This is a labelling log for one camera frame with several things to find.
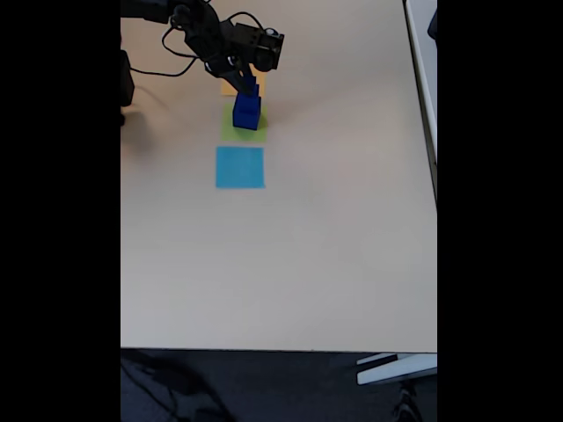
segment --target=green square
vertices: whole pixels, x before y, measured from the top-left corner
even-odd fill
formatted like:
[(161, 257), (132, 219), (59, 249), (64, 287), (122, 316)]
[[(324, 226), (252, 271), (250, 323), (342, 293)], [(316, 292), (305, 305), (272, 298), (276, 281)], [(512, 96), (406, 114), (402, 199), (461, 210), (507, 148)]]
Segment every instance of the green square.
[(267, 108), (263, 105), (258, 121), (258, 129), (250, 130), (232, 126), (232, 107), (234, 104), (223, 106), (223, 122), (221, 127), (222, 141), (266, 142), (267, 134)]

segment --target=yellow paper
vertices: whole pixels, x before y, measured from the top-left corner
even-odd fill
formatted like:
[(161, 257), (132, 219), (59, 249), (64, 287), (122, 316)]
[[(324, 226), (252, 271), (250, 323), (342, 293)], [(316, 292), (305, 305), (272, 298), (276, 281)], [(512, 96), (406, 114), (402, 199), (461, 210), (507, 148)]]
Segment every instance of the yellow paper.
[[(256, 76), (256, 84), (260, 86), (259, 95), (264, 98), (264, 94), (266, 93), (266, 73), (258, 72), (253, 65), (250, 65), (250, 69), (252, 70), (252, 74)], [(227, 81), (221, 79), (221, 95), (234, 97), (237, 95), (237, 90), (235, 90)]]

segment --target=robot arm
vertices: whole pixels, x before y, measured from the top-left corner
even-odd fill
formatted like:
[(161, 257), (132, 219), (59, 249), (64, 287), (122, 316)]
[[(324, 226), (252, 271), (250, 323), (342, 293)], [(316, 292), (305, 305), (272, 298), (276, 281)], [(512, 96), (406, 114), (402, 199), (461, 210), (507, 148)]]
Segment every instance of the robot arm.
[(144, 18), (168, 24), (185, 33), (185, 43), (205, 63), (206, 71), (221, 77), (238, 92), (251, 94), (243, 76), (250, 64), (262, 72), (277, 69), (284, 36), (275, 30), (219, 20), (204, 0), (121, 0), (122, 18)]

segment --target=table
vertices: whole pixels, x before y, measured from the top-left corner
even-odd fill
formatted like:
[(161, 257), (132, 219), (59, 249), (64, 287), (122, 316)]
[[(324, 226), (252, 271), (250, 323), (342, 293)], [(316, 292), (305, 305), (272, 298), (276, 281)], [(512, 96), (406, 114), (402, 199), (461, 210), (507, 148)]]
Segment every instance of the table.
[[(262, 102), (266, 188), (215, 188), (234, 98), (201, 62), (134, 74), (121, 346), (435, 353), (437, 213), (401, 1), (213, 5), (286, 35)], [(132, 66), (185, 67), (165, 29), (121, 21)]]

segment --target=blue square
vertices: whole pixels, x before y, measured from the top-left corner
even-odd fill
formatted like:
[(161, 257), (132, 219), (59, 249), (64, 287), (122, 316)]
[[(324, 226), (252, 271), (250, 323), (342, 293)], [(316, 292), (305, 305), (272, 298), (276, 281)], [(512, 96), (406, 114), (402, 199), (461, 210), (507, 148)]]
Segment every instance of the blue square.
[(264, 187), (264, 149), (217, 147), (216, 186), (223, 189)]

